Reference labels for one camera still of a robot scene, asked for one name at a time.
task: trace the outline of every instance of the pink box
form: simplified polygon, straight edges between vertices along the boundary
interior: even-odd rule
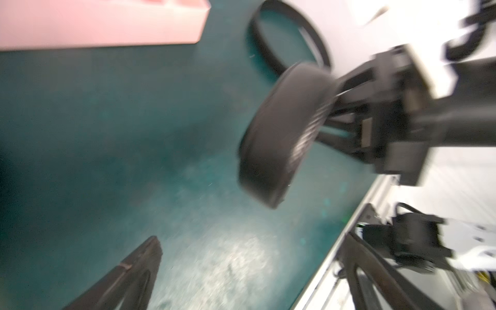
[[[0,50],[196,43],[208,0],[0,0]]]

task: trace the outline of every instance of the black cable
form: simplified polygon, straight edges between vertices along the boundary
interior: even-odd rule
[[[485,9],[485,5],[491,2],[491,0],[479,1],[479,12],[482,12]],[[464,44],[452,47],[449,42],[446,42],[444,44],[446,59],[452,62],[458,62],[469,57],[477,49],[477,47],[479,47],[482,38],[486,33],[486,29],[486,18],[479,18],[479,21],[477,22],[477,29],[469,34],[468,39]]]
[[[463,24],[465,26],[477,24],[479,22],[489,23],[496,19],[496,4],[486,6],[478,13],[465,17]]]
[[[267,40],[262,35],[260,30],[260,13],[262,11],[273,11],[282,14],[297,24],[299,27],[305,29],[310,38],[313,40],[315,47],[317,48],[324,66],[331,67],[331,61],[329,59],[329,54],[325,48],[325,44],[318,35],[317,31],[312,27],[312,25],[303,17],[299,12],[288,4],[280,0],[266,0],[264,1],[255,11],[253,17],[251,18],[249,28],[251,35],[255,41],[255,45],[262,54],[265,62],[274,70],[277,75],[281,75],[286,71],[287,67],[279,60],[279,58],[274,54],[274,52],[269,48]]]
[[[394,212],[396,213],[396,215],[398,215],[398,209],[399,208],[403,208],[403,209],[407,209],[408,211],[411,211],[413,213],[420,213],[420,214],[423,214],[423,212],[420,212],[419,210],[415,209],[414,207],[412,207],[411,205],[409,204],[406,204],[404,202],[399,202],[396,204],[396,207],[395,207],[395,210]]]

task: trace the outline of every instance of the black rubber wheel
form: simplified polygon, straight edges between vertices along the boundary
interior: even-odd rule
[[[276,208],[334,106],[337,81],[312,63],[287,69],[251,120],[239,148],[241,186]]]

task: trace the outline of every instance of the black rubber ring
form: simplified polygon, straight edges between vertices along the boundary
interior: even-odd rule
[[[310,22],[288,4],[280,0],[266,0],[258,7],[258,9],[253,14],[249,28],[251,34],[253,35],[253,39],[255,40],[256,47],[262,54],[262,57],[265,59],[267,64],[274,70],[277,75],[281,75],[284,71],[286,71],[287,67],[269,48],[266,39],[262,35],[262,32],[260,30],[260,13],[262,11],[273,11],[282,14],[292,20],[298,26],[305,29],[310,38],[313,40],[313,43],[315,44],[318,52],[320,53],[324,66],[331,68],[331,61],[329,58],[329,54],[327,53],[327,49],[325,48],[325,44],[318,35],[317,31],[310,24]]]

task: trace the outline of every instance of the teal table surface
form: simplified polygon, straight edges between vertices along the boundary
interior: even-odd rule
[[[259,3],[212,0],[196,45],[0,53],[0,309],[60,309],[151,235],[149,309],[291,307],[374,174],[316,144],[279,209],[239,188],[276,80],[247,35]]]

